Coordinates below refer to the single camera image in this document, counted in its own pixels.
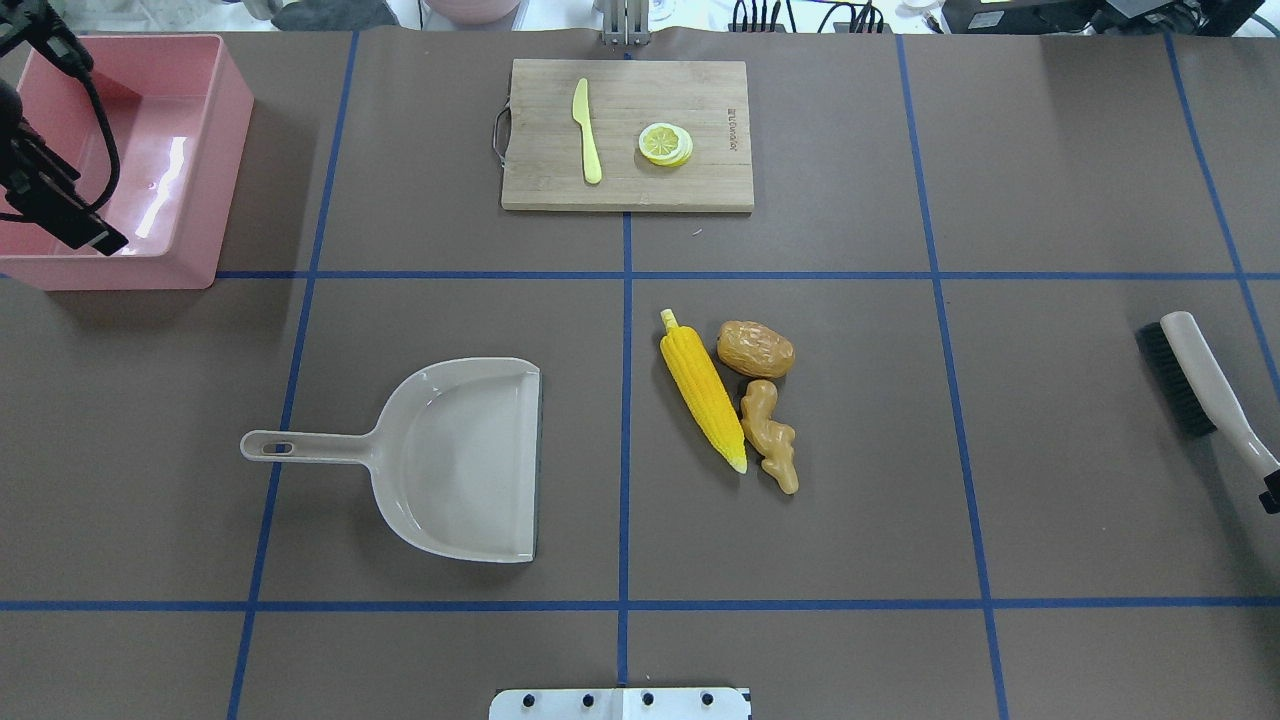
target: metal bracket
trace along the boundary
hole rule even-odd
[[[746,688],[502,691],[489,720],[751,720]]]
[[[649,0],[595,0],[604,12],[600,42],[604,45],[649,45]]]

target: ginger root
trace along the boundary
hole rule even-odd
[[[769,380],[751,380],[742,396],[742,430],[751,447],[764,456],[760,466],[778,480],[778,487],[787,495],[800,489],[796,468],[792,462],[795,450],[791,442],[796,430],[771,418],[778,405],[778,388]]]

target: brush handle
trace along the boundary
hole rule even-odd
[[[1208,419],[1231,441],[1240,457],[1260,478],[1280,470],[1280,462],[1276,462],[1275,456],[1249,427],[1240,401],[1235,398],[1231,383],[1226,382],[1226,375],[1213,359],[1213,351],[1204,342],[1196,318],[1179,310],[1161,318],[1160,327],[1178,356],[1178,365],[1187,375],[1187,382],[1196,391],[1196,400],[1199,400]]]

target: yellow plastic knife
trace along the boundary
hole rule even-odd
[[[595,154],[595,136],[591,135],[591,106],[586,101],[586,78],[577,81],[573,91],[573,120],[582,126],[582,177],[595,184],[603,177],[600,156]]]

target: dustpan handle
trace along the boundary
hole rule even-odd
[[[367,465],[369,437],[253,430],[241,438],[241,455],[259,462]]]

